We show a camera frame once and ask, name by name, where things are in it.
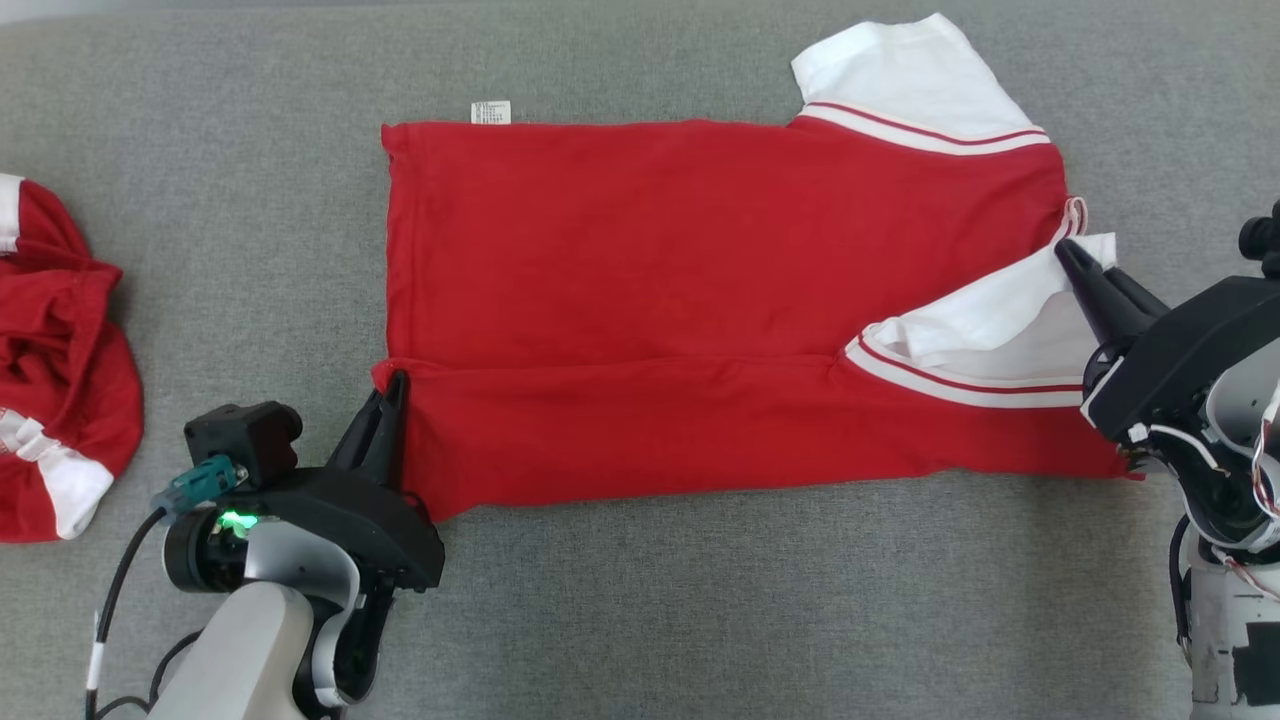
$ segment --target shirt sleeve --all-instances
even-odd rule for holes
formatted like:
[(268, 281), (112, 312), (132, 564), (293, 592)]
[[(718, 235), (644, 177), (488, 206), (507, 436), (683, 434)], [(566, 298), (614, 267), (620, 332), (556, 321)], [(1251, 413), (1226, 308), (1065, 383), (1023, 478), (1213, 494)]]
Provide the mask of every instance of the shirt sleeve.
[(1048, 142), (941, 14), (859, 23), (813, 45), (791, 68), (805, 101), (801, 117), (890, 142), (969, 150), (957, 154)]
[[(1115, 236), (1076, 236), (1103, 268)], [(864, 329), (845, 355), (867, 373), (978, 407), (1074, 407), (1097, 340), (1053, 245), (924, 307)]]

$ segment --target red stripe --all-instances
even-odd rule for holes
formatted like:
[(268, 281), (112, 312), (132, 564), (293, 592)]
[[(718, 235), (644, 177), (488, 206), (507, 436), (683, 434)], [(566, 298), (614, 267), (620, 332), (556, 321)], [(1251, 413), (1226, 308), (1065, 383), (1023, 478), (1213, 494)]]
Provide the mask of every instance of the red stripe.
[(941, 132), (933, 132), (933, 131), (928, 131), (928, 129), (914, 128), (911, 126), (906, 126), (906, 124), (902, 124), (902, 123), (895, 123), (893, 120), (887, 120), (887, 119), (881, 118), (878, 115), (873, 115), (870, 113), (867, 113), (865, 110), (855, 110), (852, 108), (846, 108), (844, 105), (837, 105), (835, 102), (809, 102), (809, 105), (817, 105), (819, 108), (831, 108), (832, 110), (842, 110), (845, 113), (849, 113), (849, 114), (852, 114), (852, 115), (858, 115), (859, 118), (865, 118), (868, 120), (877, 122), (877, 123), (879, 123), (882, 126), (890, 126), (890, 127), (893, 127), (893, 128), (897, 128), (897, 129), (904, 129), (904, 131), (908, 131), (908, 132), (914, 132), (915, 135), (925, 135), (925, 136), (929, 136), (929, 137), (933, 137), (933, 138), (937, 138), (937, 140), (941, 140), (941, 141), (945, 141), (945, 142), (950, 142), (952, 145), (989, 145), (989, 143), (993, 143), (993, 142), (1002, 142), (1005, 140), (1012, 140), (1015, 137), (1023, 137), (1023, 136), (1027, 136), (1027, 135), (1038, 135), (1038, 136), (1042, 136), (1042, 137), (1048, 137), (1044, 133), (1044, 131), (1039, 131), (1039, 129), (1020, 129), (1018, 132), (1011, 132), (1009, 135), (1001, 135), (1001, 136), (997, 136), (997, 137), (987, 137), (987, 138), (983, 138), (983, 140), (961, 140), (959, 137), (951, 137), (951, 136), (947, 136), (947, 135), (942, 135)]
[(948, 379), (945, 379), (945, 378), (940, 378), (937, 375), (931, 375), (931, 374), (928, 374), (928, 373), (925, 373), (925, 372), (923, 372), (923, 370), (920, 370), (918, 368), (913, 368), (911, 365), (908, 365), (905, 363), (900, 363), (897, 360), (892, 360), (890, 357), (884, 357), (879, 352), (876, 352), (874, 350), (872, 350), (865, 342), (863, 342), (863, 338), (858, 338), (858, 345), (863, 350), (865, 350), (868, 355), (870, 355), (872, 357), (879, 360), (881, 363), (884, 363), (884, 364), (888, 364), (888, 365), (893, 365), (895, 368), (900, 368), (902, 370), (906, 370), (908, 373), (911, 373), (913, 375), (918, 375), (918, 377), (925, 378), (925, 379), (936, 382), (938, 384), (945, 384), (945, 386), (959, 388), (959, 389), (968, 389), (968, 391), (974, 391), (974, 392), (988, 392), (988, 393), (995, 393), (995, 395), (1034, 395), (1034, 393), (1039, 393), (1039, 392), (1082, 392), (1082, 387), (1080, 386), (1036, 386), (1036, 387), (1032, 387), (1032, 388), (1025, 388), (1025, 387), (983, 387), (983, 386), (972, 386), (972, 384), (965, 384), (965, 383), (957, 383), (955, 380), (948, 380)]

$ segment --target red t-shirt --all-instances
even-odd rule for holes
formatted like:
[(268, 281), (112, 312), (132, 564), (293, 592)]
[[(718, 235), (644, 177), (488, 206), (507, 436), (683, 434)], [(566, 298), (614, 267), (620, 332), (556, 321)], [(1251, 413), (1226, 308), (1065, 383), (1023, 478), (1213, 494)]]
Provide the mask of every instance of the red t-shirt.
[(0, 174), (0, 542), (79, 536), (138, 447), (119, 281), (52, 192)]
[(1123, 471), (1076, 411), (1093, 340), (1046, 246), (1084, 213), (1044, 132), (941, 15), (792, 65), (787, 127), (384, 129), (375, 378), (410, 373), (404, 482), (433, 516)]

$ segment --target electrical wiring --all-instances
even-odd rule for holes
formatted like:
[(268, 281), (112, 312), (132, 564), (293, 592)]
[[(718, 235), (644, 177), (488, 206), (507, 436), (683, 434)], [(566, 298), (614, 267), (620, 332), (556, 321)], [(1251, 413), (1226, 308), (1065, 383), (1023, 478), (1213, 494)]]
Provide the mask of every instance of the electrical wiring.
[(104, 705), (102, 710), (99, 710), (97, 714), (93, 717), (96, 717), (97, 720), (102, 720), (104, 717), (106, 717), (108, 715), (110, 715), (111, 711), (118, 710), (120, 707), (124, 707), (125, 705), (133, 705), (133, 706), (141, 707), (143, 714), (151, 712), (151, 703), (148, 703), (147, 701), (142, 700), (141, 697), (127, 694), (124, 697), (118, 697), (118, 698), (113, 700), (111, 702)]
[(1219, 473), (1224, 471), (1222, 466), (1219, 465), (1217, 460), (1213, 457), (1213, 454), (1208, 451), (1208, 447), (1198, 437), (1196, 437), (1196, 436), (1193, 436), (1190, 433), (1179, 430), (1178, 428), (1171, 428), (1169, 425), (1147, 425), (1147, 432), (1149, 432), (1149, 433), (1161, 433), (1161, 434), (1166, 434), (1166, 436), (1170, 436), (1170, 437), (1175, 437), (1175, 438), (1185, 442), (1187, 445), (1190, 445), (1192, 447), (1194, 447), (1201, 454), (1201, 457), (1204, 459), (1204, 462), (1211, 469), (1217, 470)]
[(1258, 436), (1253, 441), (1253, 455), (1249, 461), (1253, 501), (1272, 520), (1280, 520), (1280, 507), (1276, 506), (1275, 486), (1262, 469), (1262, 456), (1266, 454), (1267, 441), (1271, 439), (1271, 425), (1275, 423), (1277, 413), (1280, 413), (1280, 382), (1276, 383), (1275, 391), (1271, 393), (1271, 401), (1262, 410), (1262, 419), (1258, 423)]
[(1187, 665), (1192, 664), (1192, 630), (1187, 618), (1187, 585), (1183, 582), (1180, 557), (1183, 552), (1183, 538), (1187, 537), (1187, 528), (1190, 519), (1183, 515), (1174, 528), (1174, 537), (1169, 541), (1169, 588), (1174, 594), (1174, 623), (1178, 626), (1178, 646), (1183, 648), (1183, 659)]
[(151, 676), (151, 689), (147, 693), (147, 702), (150, 702), (152, 707), (155, 707), (156, 701), (160, 700), (160, 683), (164, 682), (164, 671), (169, 669), (169, 664), (173, 662), (174, 657), (178, 657), (179, 652), (187, 650), (187, 647), (200, 639), (200, 633), (204, 633), (204, 630), (196, 630), (195, 633), (191, 633), (178, 641), (177, 644), (169, 648), (169, 652), (164, 653), (164, 657), (160, 660), (160, 665), (156, 665), (155, 675)]
[(1231, 557), (1230, 555), (1226, 553), (1225, 550), (1217, 546), (1213, 546), (1212, 551), (1213, 551), (1213, 557), (1217, 557), (1217, 561), (1225, 565), (1228, 570), (1234, 573), (1236, 578), (1243, 580), (1251, 588), (1262, 593), (1263, 597), (1272, 600), (1275, 602), (1280, 602), (1280, 592), (1276, 592), (1260, 583), (1258, 579), (1254, 578), (1253, 574), (1249, 573), (1249, 570), (1244, 565), (1242, 565), (1239, 560)]
[[(120, 562), (115, 566), (115, 575), (111, 578), (111, 587), (106, 591), (106, 601), (102, 602), (102, 611), (97, 616), (97, 626), (93, 634), (93, 650), (90, 653), (88, 661), (88, 679), (84, 682), (84, 720), (99, 720), (97, 683), (102, 674), (102, 656), (106, 651), (106, 637), (111, 630), (111, 619), (115, 618), (115, 603), (120, 598), (120, 588), (124, 585), (124, 577), (129, 573), (129, 566), (133, 565), (133, 559), (137, 556), (138, 548), (142, 547), (142, 541), (147, 537), (147, 533), (151, 532), (151, 528), (155, 528), (156, 523), (164, 518), (164, 515), (165, 510), (163, 507), (151, 512), (151, 515), (147, 515), (147, 519), (138, 525), (133, 537), (129, 538), (129, 543), (124, 547), (124, 553), (120, 556)], [(140, 705), (140, 707), (150, 710), (150, 705)]]

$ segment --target mechanical arm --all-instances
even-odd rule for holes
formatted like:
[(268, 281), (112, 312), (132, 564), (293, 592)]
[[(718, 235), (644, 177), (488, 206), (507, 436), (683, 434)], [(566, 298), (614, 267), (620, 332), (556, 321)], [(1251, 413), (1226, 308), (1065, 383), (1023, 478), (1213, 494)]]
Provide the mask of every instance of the mechanical arm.
[[(399, 491), (407, 392), (403, 374), (374, 392), (323, 468), (297, 468), (291, 443), (302, 423), (278, 402), (187, 423), (195, 468), (152, 500), (150, 520), (169, 524), (163, 557), (174, 585), (229, 594), (184, 641), (191, 651), (163, 694), (177, 647), (150, 698), (120, 701), (157, 720), (337, 720), (369, 694), (393, 593), (438, 587), (444, 566), (426, 509)], [(96, 710), (102, 625), (122, 578), (99, 621), (86, 717), (120, 702)]]
[[(1100, 343), (1080, 411), (1135, 470), (1167, 471), (1185, 501), (1169, 573), (1192, 720), (1280, 720), (1280, 202), (1244, 225), (1240, 251), (1262, 261), (1262, 278), (1226, 278), (1170, 309), (1075, 242), (1056, 247)], [(297, 468), (302, 423), (278, 402), (187, 424), (195, 468), (154, 498), (116, 570), (87, 720), (125, 702), (156, 720), (340, 719), (366, 697), (393, 593), (436, 587), (444, 565), (426, 509), (399, 491), (407, 392), (397, 374), (372, 393), (323, 468)], [(97, 711), (115, 596), (156, 523), (169, 525), (164, 562), (177, 587), (229, 594), (161, 661), (150, 698)]]
[(1181, 489), (1169, 573), (1192, 720), (1280, 719), (1280, 202), (1239, 246), (1262, 278), (1174, 309), (1075, 242), (1055, 249), (1100, 343), (1080, 411)]

